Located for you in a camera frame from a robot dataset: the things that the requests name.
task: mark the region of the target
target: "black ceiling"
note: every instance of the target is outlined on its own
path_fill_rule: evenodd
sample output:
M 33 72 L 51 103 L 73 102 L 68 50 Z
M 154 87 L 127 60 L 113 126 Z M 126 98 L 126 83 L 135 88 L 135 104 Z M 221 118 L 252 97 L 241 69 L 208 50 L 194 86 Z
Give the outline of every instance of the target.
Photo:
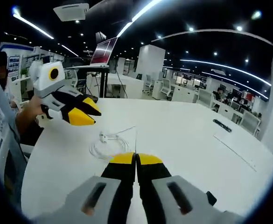
M 132 17 L 150 1 L 133 0 Z M 19 4 L 21 16 L 54 36 L 54 40 L 11 17 L 6 30 L 11 35 L 4 35 L 3 41 L 42 46 L 43 49 L 57 51 L 62 55 L 74 56 L 61 45 L 57 45 L 61 43 L 80 57 L 86 58 L 88 54 L 83 50 L 96 48 L 94 30 L 83 27 L 83 22 L 79 24 L 74 21 L 61 22 L 53 11 L 53 8 L 59 6 L 61 2 L 63 1 L 38 0 L 23 1 Z M 92 7 L 100 1 L 87 0 L 86 2 Z M 151 42 L 159 35 L 167 36 L 187 31 L 189 27 L 196 30 L 209 28 L 235 30 L 236 26 L 241 25 L 243 31 L 261 36 L 273 43 L 273 1 L 263 2 L 256 0 L 163 0 L 143 14 L 120 37 L 113 56 L 118 55 L 129 59 L 133 57 L 137 60 L 139 49 L 142 46 L 141 42 L 144 42 L 169 52 L 169 54 L 166 53 L 165 66 L 181 68 L 184 65 L 184 68 L 190 68 L 200 74 L 201 71 L 212 73 L 211 69 L 221 70 L 222 68 L 201 63 L 181 62 L 180 59 L 214 62 L 250 72 L 270 82 L 273 46 L 253 37 L 235 33 L 204 32 Z M 262 12 L 262 17 L 252 20 L 251 16 L 256 10 Z M 112 24 L 105 21 L 100 24 L 100 31 L 107 35 L 107 38 L 112 38 L 119 33 L 129 19 L 131 17 L 128 16 L 125 20 Z M 22 36 L 25 39 L 14 40 L 13 35 Z M 245 84 L 263 94 L 264 90 L 268 89 L 267 85 L 253 77 L 234 70 L 224 70 L 227 74 L 231 74 L 227 78 Z

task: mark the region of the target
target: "air conditioner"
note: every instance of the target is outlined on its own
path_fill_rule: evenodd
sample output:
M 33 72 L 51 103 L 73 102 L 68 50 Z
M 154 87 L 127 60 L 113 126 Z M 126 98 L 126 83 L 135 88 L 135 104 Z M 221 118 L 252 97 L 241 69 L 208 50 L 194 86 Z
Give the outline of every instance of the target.
M 85 20 L 87 10 L 90 9 L 88 3 L 79 3 L 55 7 L 53 10 L 62 22 Z

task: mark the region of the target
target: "laptop screen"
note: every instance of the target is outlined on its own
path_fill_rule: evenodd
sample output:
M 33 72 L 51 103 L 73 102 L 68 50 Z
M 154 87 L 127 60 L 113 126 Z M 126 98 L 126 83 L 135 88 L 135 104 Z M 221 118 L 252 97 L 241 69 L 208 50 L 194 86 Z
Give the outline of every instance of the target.
M 91 64 L 105 64 L 107 65 L 110 56 L 112 55 L 112 51 L 117 42 L 117 37 L 104 41 L 97 45 L 96 50 L 93 54 L 93 58 L 91 59 Z

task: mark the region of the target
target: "robotic hand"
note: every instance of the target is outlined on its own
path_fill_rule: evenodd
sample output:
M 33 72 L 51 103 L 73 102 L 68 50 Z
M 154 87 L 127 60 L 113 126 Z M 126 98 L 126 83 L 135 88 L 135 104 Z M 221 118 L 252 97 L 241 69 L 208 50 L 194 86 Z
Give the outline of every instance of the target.
M 98 98 L 66 85 L 61 62 L 33 62 L 29 73 L 35 95 L 42 100 L 42 110 L 48 112 L 50 117 L 63 119 L 71 125 L 84 126 L 96 123 L 89 115 L 101 116 L 95 104 Z

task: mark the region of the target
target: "black remote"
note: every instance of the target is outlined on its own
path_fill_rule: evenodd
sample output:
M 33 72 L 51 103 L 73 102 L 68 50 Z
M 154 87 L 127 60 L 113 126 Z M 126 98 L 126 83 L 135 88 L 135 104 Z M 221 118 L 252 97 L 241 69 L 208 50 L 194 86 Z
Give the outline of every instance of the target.
M 214 119 L 213 120 L 216 124 L 224 128 L 227 132 L 231 133 L 231 129 L 228 126 L 225 126 L 223 123 L 221 123 L 219 120 Z

